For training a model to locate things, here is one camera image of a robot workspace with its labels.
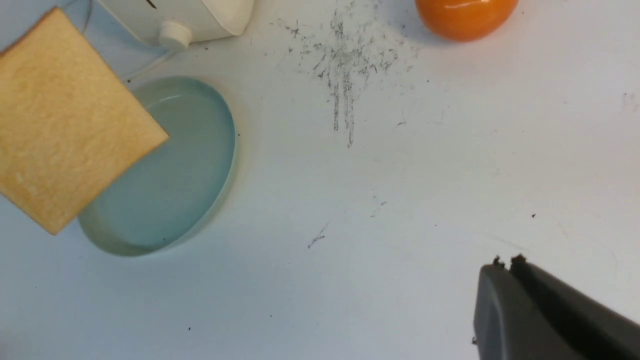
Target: slice of bread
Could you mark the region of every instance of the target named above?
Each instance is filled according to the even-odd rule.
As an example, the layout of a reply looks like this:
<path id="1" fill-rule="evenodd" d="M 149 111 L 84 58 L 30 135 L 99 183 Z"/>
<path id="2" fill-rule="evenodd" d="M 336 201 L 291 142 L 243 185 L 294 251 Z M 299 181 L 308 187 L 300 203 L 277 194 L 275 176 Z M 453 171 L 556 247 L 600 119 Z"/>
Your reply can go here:
<path id="1" fill-rule="evenodd" d="M 0 192 L 51 234 L 167 138 L 59 8 L 0 53 Z"/>

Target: white table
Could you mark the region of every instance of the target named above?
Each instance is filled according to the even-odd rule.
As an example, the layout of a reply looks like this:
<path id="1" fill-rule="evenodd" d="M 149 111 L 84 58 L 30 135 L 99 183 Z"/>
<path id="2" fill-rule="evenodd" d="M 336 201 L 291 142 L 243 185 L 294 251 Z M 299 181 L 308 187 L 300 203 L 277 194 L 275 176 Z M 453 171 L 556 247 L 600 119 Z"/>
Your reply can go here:
<path id="1" fill-rule="evenodd" d="M 640 321 L 638 13 L 522 0 L 456 45 L 411 0 L 258 1 L 243 36 L 131 83 L 225 96 L 241 148 L 221 211 L 127 259 L 0 199 L 0 357 L 476 359 L 496 254 Z"/>

